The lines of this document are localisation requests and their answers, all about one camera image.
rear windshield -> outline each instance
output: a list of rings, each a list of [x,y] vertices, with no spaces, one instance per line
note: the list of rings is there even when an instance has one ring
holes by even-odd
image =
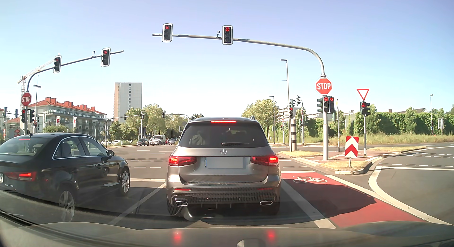
[[[182,147],[265,147],[268,146],[262,127],[257,122],[190,123],[184,131]]]
[[[35,156],[51,139],[43,137],[15,137],[0,145],[0,154]]]

brake light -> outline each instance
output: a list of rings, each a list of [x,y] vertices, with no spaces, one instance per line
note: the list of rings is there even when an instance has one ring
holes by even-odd
[[[236,120],[212,120],[211,123],[236,123]]]
[[[195,164],[197,162],[197,157],[180,157],[180,156],[170,156],[169,165],[170,166],[183,166]]]
[[[34,181],[36,179],[36,172],[30,173],[16,173],[16,172],[7,172],[4,173],[10,179],[20,180],[20,181]]]
[[[279,163],[279,159],[277,156],[251,157],[251,163],[258,165],[277,165]]]

traffic light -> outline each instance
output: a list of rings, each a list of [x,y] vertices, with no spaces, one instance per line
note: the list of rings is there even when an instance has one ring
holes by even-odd
[[[61,67],[61,55],[58,55],[54,58],[54,73],[57,74],[60,72]]]
[[[223,44],[232,45],[233,44],[233,31],[231,25],[223,26]]]
[[[110,48],[103,48],[101,55],[101,67],[110,65]]]
[[[22,123],[26,123],[26,116],[27,116],[27,111],[26,110],[22,110]]]
[[[371,112],[369,112],[371,110],[371,108],[368,108],[369,105],[371,105],[371,104],[366,103],[365,101],[360,102],[362,115],[367,116],[367,115],[371,114]]]
[[[172,41],[172,30],[173,24],[163,24],[162,25],[162,42]]]
[[[336,109],[334,107],[334,97],[333,96],[330,96],[329,97],[329,104],[330,104],[330,112],[329,113],[334,113],[336,112]]]
[[[320,109],[318,109],[317,111],[322,113],[323,112],[323,98],[320,98],[320,99],[317,99],[317,107],[320,107]]]
[[[330,98],[327,96],[323,97],[323,111],[326,113],[330,112],[330,105],[329,105]]]
[[[35,110],[30,110],[29,123],[33,123],[34,121],[35,121]]]
[[[288,108],[288,116],[293,118],[293,107]]]

bicycle lane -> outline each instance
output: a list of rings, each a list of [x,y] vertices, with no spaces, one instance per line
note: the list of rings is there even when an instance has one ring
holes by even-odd
[[[377,221],[424,221],[315,171],[282,172],[282,179],[336,227]]]

chevron sign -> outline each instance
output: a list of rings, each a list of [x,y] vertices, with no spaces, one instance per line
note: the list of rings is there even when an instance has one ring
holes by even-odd
[[[358,142],[359,137],[347,136],[345,140],[345,157],[358,157]]]

